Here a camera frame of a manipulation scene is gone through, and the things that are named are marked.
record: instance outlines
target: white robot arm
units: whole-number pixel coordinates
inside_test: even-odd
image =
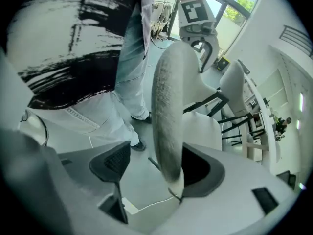
[[[179,35],[181,39],[190,44],[191,47],[198,43],[208,53],[205,62],[208,69],[217,59],[220,47],[217,32],[214,28],[215,17],[206,0],[188,0],[178,4],[179,13]]]

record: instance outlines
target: white table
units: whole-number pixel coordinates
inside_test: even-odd
[[[258,101],[258,104],[260,106],[260,110],[261,110],[261,116],[263,119],[263,123],[264,123],[264,130],[266,132],[266,134],[263,135],[263,138],[261,138],[261,144],[262,145],[258,145],[259,149],[262,149],[262,166],[264,166],[265,168],[267,168],[270,173],[274,174],[274,167],[275,164],[277,163],[277,158],[276,158],[276,141],[275,141],[275,135],[274,135],[274,131],[273,131],[273,127],[272,127],[272,121],[270,120],[269,115],[267,114],[267,108],[266,105],[263,101],[263,98],[261,96],[261,94],[259,93],[259,91],[257,90],[257,88],[255,87],[254,83],[250,80],[250,78],[248,78],[247,75],[245,75],[245,79],[247,81],[247,83],[250,85],[256,100]]]

